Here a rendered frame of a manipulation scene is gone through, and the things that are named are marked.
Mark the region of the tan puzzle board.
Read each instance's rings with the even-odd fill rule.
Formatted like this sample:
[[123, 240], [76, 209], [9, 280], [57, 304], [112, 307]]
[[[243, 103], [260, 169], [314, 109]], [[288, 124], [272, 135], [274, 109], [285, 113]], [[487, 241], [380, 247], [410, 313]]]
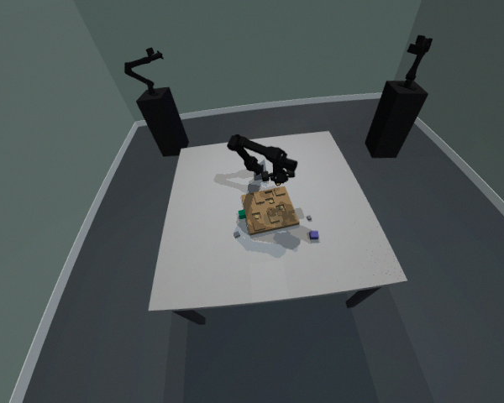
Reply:
[[[249, 235], [300, 225], [285, 186], [241, 196]], [[255, 215], [259, 219], [255, 219]]]

